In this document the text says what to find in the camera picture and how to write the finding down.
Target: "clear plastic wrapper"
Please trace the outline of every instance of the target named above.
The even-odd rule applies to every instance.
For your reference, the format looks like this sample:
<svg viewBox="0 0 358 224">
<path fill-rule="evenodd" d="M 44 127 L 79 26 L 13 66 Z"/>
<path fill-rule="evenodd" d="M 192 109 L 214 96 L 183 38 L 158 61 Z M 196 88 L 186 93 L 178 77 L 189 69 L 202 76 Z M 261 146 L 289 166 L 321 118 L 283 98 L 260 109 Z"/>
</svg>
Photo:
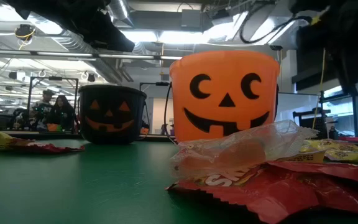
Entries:
<svg viewBox="0 0 358 224">
<path fill-rule="evenodd" d="M 295 156 L 317 131 L 286 120 L 240 131 L 221 139 L 184 141 L 171 158 L 175 177 L 213 173 L 236 175 L 265 161 Z"/>
</svg>

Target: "yellow candy wrapper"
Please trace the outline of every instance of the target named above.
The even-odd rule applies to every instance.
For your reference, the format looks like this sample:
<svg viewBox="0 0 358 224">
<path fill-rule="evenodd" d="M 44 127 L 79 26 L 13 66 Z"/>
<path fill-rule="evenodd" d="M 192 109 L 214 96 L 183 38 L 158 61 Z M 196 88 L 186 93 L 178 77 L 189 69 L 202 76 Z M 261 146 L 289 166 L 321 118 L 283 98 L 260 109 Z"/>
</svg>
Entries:
<svg viewBox="0 0 358 224">
<path fill-rule="evenodd" d="M 358 163 L 358 146 L 331 139 L 305 140 L 300 152 L 325 151 L 325 156 L 332 161 Z"/>
</svg>

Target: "cable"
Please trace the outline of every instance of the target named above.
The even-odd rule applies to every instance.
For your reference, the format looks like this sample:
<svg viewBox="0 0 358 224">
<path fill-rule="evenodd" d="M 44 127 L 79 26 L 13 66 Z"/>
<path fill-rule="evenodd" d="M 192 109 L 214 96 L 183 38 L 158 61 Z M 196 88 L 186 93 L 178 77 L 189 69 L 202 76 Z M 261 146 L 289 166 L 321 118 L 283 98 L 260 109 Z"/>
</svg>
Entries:
<svg viewBox="0 0 358 224">
<path fill-rule="evenodd" d="M 312 129 L 314 129 L 314 124 L 316 122 L 316 116 L 317 116 L 317 107 L 318 107 L 318 101 L 320 99 L 321 96 L 321 91 L 323 90 L 323 78 L 324 78 L 324 69 L 326 66 L 326 49 L 324 48 L 323 50 L 323 65 L 322 65 L 322 71 L 321 71 L 321 79 L 320 79 L 320 91 L 319 91 L 319 97 L 317 97 L 317 103 L 316 103 L 316 108 L 314 109 L 314 118 L 313 118 L 313 125 L 312 125 Z"/>
<path fill-rule="evenodd" d="M 241 39 L 241 41 L 245 44 L 254 44 L 256 42 L 259 42 L 260 40 L 264 39 L 266 36 L 270 35 L 271 33 L 275 32 L 276 30 L 285 27 L 286 25 L 288 25 L 289 23 L 291 23 L 292 21 L 295 20 L 305 20 L 306 22 L 311 22 L 311 17 L 308 16 L 298 16 L 295 17 L 295 15 L 293 17 L 291 17 L 289 20 L 287 20 L 286 22 L 283 22 L 282 24 L 279 24 L 278 26 L 274 27 L 270 32 L 268 32 L 267 34 L 265 34 L 264 36 L 256 39 L 256 40 L 245 40 L 244 36 L 242 35 L 244 33 L 244 27 L 245 24 L 247 23 L 247 21 L 258 11 L 260 11 L 261 9 L 263 9 L 265 6 L 269 6 L 275 4 L 274 1 L 267 1 L 267 2 L 263 2 L 261 5 L 259 5 L 258 7 L 256 7 L 254 10 L 252 10 L 253 6 L 251 7 L 251 10 L 249 11 L 249 13 L 247 14 L 246 18 L 244 19 L 244 21 L 242 21 L 242 24 L 240 26 L 240 29 L 238 30 L 239 32 L 239 37 Z"/>
<path fill-rule="evenodd" d="M 168 91 L 167 91 L 167 99 L 165 100 L 164 131 L 165 131 L 165 135 L 169 138 L 169 140 L 171 140 L 171 142 L 176 145 L 177 143 L 171 138 L 171 136 L 168 134 L 168 130 L 167 130 L 167 106 L 168 106 L 168 99 L 169 99 L 169 91 L 171 90 L 171 88 L 172 88 L 172 82 L 169 83 L 169 87 L 168 87 Z"/>
<path fill-rule="evenodd" d="M 36 29 L 34 29 L 31 33 L 29 33 L 29 34 L 27 34 L 27 35 L 23 35 L 23 36 L 16 35 L 16 30 L 17 30 L 17 29 L 15 29 L 15 36 L 16 36 L 17 38 L 25 38 L 25 37 L 30 37 L 31 35 L 33 35 L 33 34 L 35 33 L 35 30 L 36 30 Z"/>
<path fill-rule="evenodd" d="M 183 3 L 185 3 L 185 4 L 188 5 L 188 6 L 190 6 L 191 9 L 194 10 L 194 8 L 193 8 L 193 6 L 191 6 L 191 4 L 188 4 L 187 2 L 182 2 L 182 3 L 179 4 L 178 9 L 177 9 L 177 12 L 179 12 L 179 8 L 180 8 L 181 5 L 183 5 Z"/>
</svg>

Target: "desk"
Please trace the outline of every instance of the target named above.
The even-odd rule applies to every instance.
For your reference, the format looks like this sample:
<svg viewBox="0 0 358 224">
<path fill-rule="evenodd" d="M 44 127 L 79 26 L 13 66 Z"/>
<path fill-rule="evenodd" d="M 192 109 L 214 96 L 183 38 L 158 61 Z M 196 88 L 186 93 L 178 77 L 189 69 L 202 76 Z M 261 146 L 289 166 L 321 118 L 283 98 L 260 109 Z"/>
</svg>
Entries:
<svg viewBox="0 0 358 224">
<path fill-rule="evenodd" d="M 86 144 L 86 151 L 58 156 L 0 153 L 0 224 L 258 222 L 245 207 L 210 195 L 164 190 L 175 181 L 169 169 L 169 158 L 177 151 L 172 143 L 49 142 Z M 300 215 L 315 223 L 358 223 L 358 215 L 345 212 Z"/>
</svg>

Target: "black pumpkin bucket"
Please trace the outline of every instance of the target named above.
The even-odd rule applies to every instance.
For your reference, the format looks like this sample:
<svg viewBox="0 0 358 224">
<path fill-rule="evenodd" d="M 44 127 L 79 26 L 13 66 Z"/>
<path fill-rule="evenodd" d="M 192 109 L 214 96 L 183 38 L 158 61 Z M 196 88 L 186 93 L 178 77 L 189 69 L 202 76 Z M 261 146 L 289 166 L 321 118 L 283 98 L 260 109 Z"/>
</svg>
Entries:
<svg viewBox="0 0 358 224">
<path fill-rule="evenodd" d="M 82 136 L 95 144 L 127 144 L 139 138 L 147 95 L 113 85 L 87 85 L 80 92 Z"/>
</svg>

